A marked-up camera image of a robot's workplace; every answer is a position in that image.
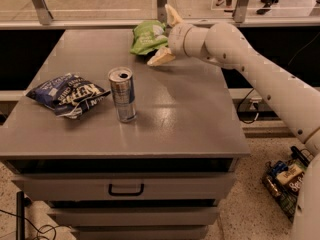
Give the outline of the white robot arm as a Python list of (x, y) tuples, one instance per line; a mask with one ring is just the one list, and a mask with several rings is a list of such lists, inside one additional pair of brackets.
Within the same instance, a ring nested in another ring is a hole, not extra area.
[(320, 239), (320, 92), (259, 54), (234, 25), (209, 28), (186, 23), (169, 4), (168, 46), (150, 64), (167, 63), (167, 55), (188, 56), (237, 70), (290, 131), (314, 155), (299, 192), (290, 240)]

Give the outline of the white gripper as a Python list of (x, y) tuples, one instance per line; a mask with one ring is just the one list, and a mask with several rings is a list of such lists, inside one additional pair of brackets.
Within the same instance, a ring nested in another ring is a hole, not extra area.
[(195, 58), (205, 57), (208, 52), (205, 47), (207, 28), (196, 27), (182, 23), (183, 19), (169, 4), (165, 5), (167, 24), (173, 27), (168, 37), (168, 47), (161, 47), (147, 62), (148, 66), (159, 66), (170, 62), (177, 56)]

